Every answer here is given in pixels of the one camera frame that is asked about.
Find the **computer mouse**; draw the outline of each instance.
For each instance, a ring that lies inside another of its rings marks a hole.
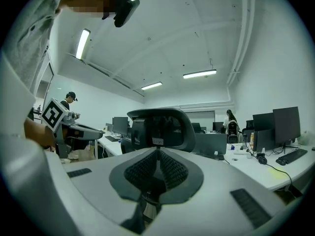
[[[285,161],[283,159],[277,159],[276,163],[279,163],[282,166],[286,165],[286,163],[285,163]]]

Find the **whiteboard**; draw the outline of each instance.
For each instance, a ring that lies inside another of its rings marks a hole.
[[[190,122],[198,122],[201,127],[207,127],[207,131],[212,130],[213,122],[215,121],[215,112],[194,112],[186,113]]]

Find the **desk leg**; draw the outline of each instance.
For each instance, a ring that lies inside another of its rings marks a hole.
[[[97,140],[95,140],[95,159],[98,159],[98,145],[97,145]]]

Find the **black shirt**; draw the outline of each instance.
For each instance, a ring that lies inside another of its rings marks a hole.
[[[70,111],[69,103],[67,103],[66,100],[63,100],[63,101],[61,101],[60,103],[63,104],[63,106],[64,106],[65,108],[67,108],[67,109]]]

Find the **gray shirt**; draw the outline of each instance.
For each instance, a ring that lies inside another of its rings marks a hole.
[[[3,46],[21,81],[35,94],[42,63],[47,55],[48,39],[60,0],[30,0],[15,20]]]

